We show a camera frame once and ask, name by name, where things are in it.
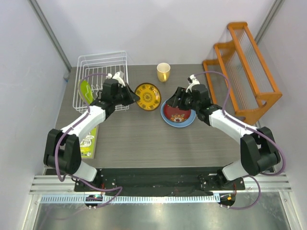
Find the red floral plate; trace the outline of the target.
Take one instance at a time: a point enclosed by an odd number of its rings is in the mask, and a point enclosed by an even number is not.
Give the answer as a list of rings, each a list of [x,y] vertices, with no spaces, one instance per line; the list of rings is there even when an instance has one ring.
[[[168,120],[174,123],[182,123],[191,116],[191,110],[180,110],[167,104],[164,105],[163,113]]]

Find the brown yellow plate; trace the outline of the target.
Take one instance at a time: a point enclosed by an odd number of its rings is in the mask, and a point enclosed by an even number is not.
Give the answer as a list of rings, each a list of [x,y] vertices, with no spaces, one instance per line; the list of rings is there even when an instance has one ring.
[[[153,111],[161,104],[160,91],[151,83],[142,83],[137,86],[135,94],[140,98],[137,105],[145,111]]]

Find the light blue plate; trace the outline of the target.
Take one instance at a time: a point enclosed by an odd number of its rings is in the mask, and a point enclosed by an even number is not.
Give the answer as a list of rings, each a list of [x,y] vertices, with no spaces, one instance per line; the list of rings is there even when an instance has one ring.
[[[163,113],[163,108],[164,108],[164,105],[166,104],[166,101],[163,102],[162,106],[161,106],[161,109],[160,109],[160,112],[161,112],[161,117],[162,119],[170,126],[172,127],[176,127],[176,128],[184,128],[184,127],[187,127],[189,125],[191,125],[195,118],[196,118],[196,112],[194,110],[191,110],[191,116],[184,122],[182,123],[174,123],[174,122],[171,122],[170,120],[168,120],[165,116],[164,116],[164,113]]]

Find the green plate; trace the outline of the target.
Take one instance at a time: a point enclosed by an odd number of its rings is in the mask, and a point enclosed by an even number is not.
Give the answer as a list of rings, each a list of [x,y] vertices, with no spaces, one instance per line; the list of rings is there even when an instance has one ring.
[[[79,82],[78,93],[84,103],[91,104],[94,100],[91,85],[86,80]]]

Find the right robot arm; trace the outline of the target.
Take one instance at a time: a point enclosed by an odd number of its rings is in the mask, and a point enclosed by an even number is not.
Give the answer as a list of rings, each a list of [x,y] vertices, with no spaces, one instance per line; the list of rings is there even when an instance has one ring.
[[[256,129],[232,117],[222,107],[213,104],[203,84],[189,89],[178,87],[166,104],[180,110],[195,111],[198,119],[223,131],[240,145],[240,159],[217,172],[217,185],[228,189],[234,180],[256,176],[281,161],[272,132],[267,127]]]

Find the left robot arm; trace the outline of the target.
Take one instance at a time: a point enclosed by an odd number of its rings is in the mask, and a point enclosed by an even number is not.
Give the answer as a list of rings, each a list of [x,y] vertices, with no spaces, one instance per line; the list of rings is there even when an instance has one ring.
[[[86,104],[86,111],[68,126],[52,129],[47,135],[44,164],[56,170],[61,182],[66,175],[85,180],[91,191],[101,188],[98,170],[82,161],[80,142],[97,125],[103,123],[115,111],[116,106],[127,106],[140,99],[129,85],[117,79],[107,79],[98,97]]]

